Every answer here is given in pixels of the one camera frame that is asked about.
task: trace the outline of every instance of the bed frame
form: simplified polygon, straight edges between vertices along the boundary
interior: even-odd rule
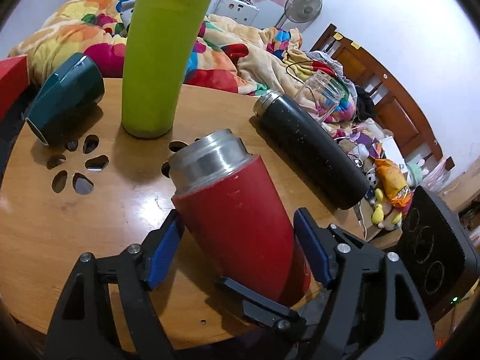
[[[375,105],[375,121],[394,134],[400,152],[404,157],[412,154],[421,145],[426,144],[437,161],[443,157],[442,149],[427,118],[414,99],[397,79],[356,42],[337,32],[330,24],[311,51],[324,51],[343,65],[344,75],[356,85],[368,88],[369,96],[381,97]],[[446,168],[454,166],[452,157],[447,160]]]

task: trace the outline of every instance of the thermos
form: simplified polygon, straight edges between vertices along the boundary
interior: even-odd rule
[[[136,0],[122,81],[123,127],[140,138],[171,129],[187,62],[210,0]]]
[[[271,137],[320,186],[333,205],[347,210],[370,185],[326,131],[288,95],[268,90],[253,111]]]
[[[310,269],[260,156],[222,130],[179,150],[169,164],[172,202],[219,274],[275,301],[299,300]]]

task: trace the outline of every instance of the table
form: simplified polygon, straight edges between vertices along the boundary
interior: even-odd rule
[[[247,150],[260,154],[292,219],[298,207],[307,207],[320,226],[336,223],[362,237],[353,210],[334,211],[326,198],[285,154],[257,131],[252,107],[256,98],[184,85],[173,129],[159,139],[128,135],[120,126],[120,79],[105,79],[105,95],[86,121],[76,151],[46,147],[27,125],[13,148],[0,190],[0,292],[12,315],[46,333],[63,285],[78,256],[118,254],[141,242],[158,228],[173,205],[175,188],[161,173],[172,154],[169,143],[192,143],[209,133],[230,128]],[[88,135],[98,147],[84,154]],[[66,161],[47,169],[53,155]],[[101,171],[87,170],[88,159],[106,155]],[[59,171],[67,171],[66,186],[52,190]],[[75,173],[94,185],[87,195],[73,188]],[[214,269],[188,232],[164,283],[151,293],[172,345],[194,347],[239,335],[251,329],[231,312],[231,302],[214,287]],[[312,282],[306,298],[318,291]],[[123,318],[118,287],[110,286],[112,309],[124,349],[133,350]]]

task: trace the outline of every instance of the orange snack bag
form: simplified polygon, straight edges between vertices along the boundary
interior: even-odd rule
[[[405,207],[412,194],[398,165],[388,159],[375,158],[376,175],[383,185],[383,192],[393,207]]]

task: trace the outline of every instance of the red bottle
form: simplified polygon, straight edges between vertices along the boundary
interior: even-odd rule
[[[288,280],[296,288],[285,292],[301,298],[310,269],[301,250],[301,258],[298,250],[294,257],[292,225],[260,156],[222,130],[181,149],[169,163],[177,189],[172,202],[220,275],[275,301],[285,298]]]

